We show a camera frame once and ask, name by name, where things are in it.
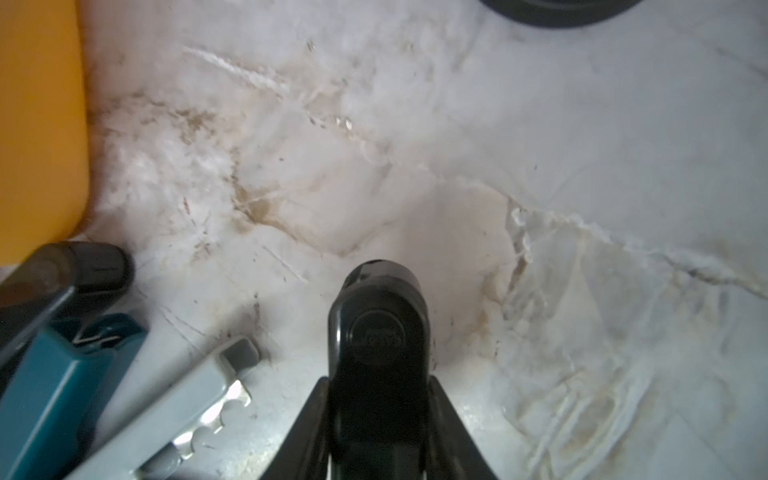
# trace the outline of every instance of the yellow object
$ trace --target yellow object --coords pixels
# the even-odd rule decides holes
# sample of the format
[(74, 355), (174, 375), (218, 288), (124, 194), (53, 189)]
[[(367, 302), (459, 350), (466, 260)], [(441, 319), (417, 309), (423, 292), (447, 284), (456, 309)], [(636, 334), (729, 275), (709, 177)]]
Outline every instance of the yellow object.
[(0, 265), (62, 240), (88, 201), (74, 0), (0, 0)]

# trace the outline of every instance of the crack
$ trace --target crack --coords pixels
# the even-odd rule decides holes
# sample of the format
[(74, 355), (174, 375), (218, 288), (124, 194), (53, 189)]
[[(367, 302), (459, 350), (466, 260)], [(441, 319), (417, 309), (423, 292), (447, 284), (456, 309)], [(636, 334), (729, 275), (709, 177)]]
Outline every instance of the crack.
[[(622, 250), (650, 260), (666, 263), (673, 269), (700, 282), (714, 286), (737, 286), (754, 296), (768, 300), (768, 280), (737, 272), (726, 262), (716, 257), (680, 248), (649, 248), (640, 240), (629, 235), (610, 232), (595, 223), (587, 223), (578, 215), (561, 215), (549, 210), (529, 210), (520, 207), (514, 200), (510, 199), (507, 231), (515, 246), (516, 253), (524, 254), (528, 263), (532, 261), (532, 258), (527, 233), (521, 237), (521, 233), (513, 234), (510, 228), (514, 225), (514, 230), (520, 229), (522, 232), (526, 232), (526, 217), (533, 215), (541, 215), (549, 223), (555, 225), (570, 225), (587, 231), (601, 242), (613, 244)], [(523, 252), (518, 250), (521, 245), (525, 248)]]

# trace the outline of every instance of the white marble countertop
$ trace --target white marble countertop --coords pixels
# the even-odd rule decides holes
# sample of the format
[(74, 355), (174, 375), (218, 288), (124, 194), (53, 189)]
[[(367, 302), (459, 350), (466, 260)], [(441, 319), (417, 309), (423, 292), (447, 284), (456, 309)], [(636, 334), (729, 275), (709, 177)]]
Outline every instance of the white marble countertop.
[(764, 478), (768, 2), (589, 28), (475, 0), (83, 1), (94, 192), (151, 332), (103, 442), (227, 336), (254, 401), (178, 478), (257, 478), (344, 276), (419, 278), (499, 478)]

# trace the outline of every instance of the teal handle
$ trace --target teal handle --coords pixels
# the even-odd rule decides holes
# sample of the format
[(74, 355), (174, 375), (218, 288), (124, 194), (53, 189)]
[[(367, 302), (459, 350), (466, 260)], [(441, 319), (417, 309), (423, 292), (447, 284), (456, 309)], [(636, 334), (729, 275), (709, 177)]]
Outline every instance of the teal handle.
[(76, 319), (41, 329), (0, 399), (0, 479), (55, 480), (75, 467), (96, 421), (147, 332), (128, 315), (100, 318), (81, 338)]

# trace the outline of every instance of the black rubber ring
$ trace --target black rubber ring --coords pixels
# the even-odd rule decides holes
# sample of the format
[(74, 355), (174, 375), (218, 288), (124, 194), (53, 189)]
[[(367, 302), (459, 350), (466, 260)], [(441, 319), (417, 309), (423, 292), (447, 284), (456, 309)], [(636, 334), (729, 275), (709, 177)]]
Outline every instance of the black rubber ring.
[(640, 0), (480, 0), (517, 22), (546, 28), (573, 28), (602, 22)]

